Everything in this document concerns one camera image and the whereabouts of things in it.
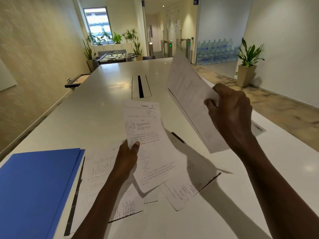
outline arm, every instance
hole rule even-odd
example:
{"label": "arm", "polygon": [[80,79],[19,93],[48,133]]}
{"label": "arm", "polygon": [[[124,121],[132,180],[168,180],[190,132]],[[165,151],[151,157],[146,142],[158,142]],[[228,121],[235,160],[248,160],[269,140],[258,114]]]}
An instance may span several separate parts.
{"label": "arm", "polygon": [[120,146],[114,168],[90,209],[89,213],[73,235],[73,239],[103,239],[111,213],[123,183],[138,159],[139,142],[130,150],[127,140]]}
{"label": "arm", "polygon": [[319,238],[319,217],[270,163],[251,132],[249,98],[225,85],[213,88],[219,105],[206,100],[214,126],[243,162],[274,239]]}

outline blue folder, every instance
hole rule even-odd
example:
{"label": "blue folder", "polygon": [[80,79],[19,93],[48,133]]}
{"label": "blue folder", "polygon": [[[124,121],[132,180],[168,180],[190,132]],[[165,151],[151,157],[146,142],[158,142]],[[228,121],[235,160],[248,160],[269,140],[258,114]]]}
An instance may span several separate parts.
{"label": "blue folder", "polygon": [[74,148],[10,157],[0,168],[1,238],[53,238],[83,154]]}

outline hand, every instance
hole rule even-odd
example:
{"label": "hand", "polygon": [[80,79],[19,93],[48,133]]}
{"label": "hand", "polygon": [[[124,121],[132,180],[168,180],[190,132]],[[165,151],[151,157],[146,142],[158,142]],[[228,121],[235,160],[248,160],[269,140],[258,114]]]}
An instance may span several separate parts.
{"label": "hand", "polygon": [[131,170],[134,168],[138,160],[138,150],[140,143],[136,142],[131,149],[127,144],[127,140],[120,146],[117,157],[112,169],[112,175],[117,178],[127,180]]}
{"label": "hand", "polygon": [[205,100],[214,126],[232,150],[241,149],[253,138],[251,132],[250,100],[242,91],[235,91],[223,84],[216,84],[213,89],[219,95],[219,105]]}

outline left hand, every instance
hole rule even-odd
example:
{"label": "left hand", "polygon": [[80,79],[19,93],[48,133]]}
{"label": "left hand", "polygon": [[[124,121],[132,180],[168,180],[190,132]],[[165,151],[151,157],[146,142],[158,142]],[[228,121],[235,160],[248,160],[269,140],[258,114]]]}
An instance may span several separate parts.
{"label": "left hand", "polygon": [[127,140],[120,146],[114,163],[112,174],[117,178],[127,180],[131,170],[134,168],[138,160],[138,150],[140,143],[136,142],[131,149],[127,144]]}

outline right hand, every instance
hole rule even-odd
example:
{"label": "right hand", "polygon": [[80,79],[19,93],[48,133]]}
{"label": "right hand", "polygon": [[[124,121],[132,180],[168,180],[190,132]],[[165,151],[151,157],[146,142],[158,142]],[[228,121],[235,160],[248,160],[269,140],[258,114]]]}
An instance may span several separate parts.
{"label": "right hand", "polygon": [[251,132],[250,100],[242,91],[235,91],[223,84],[213,89],[219,95],[218,107],[212,100],[205,100],[214,126],[232,150],[242,148],[254,137]]}

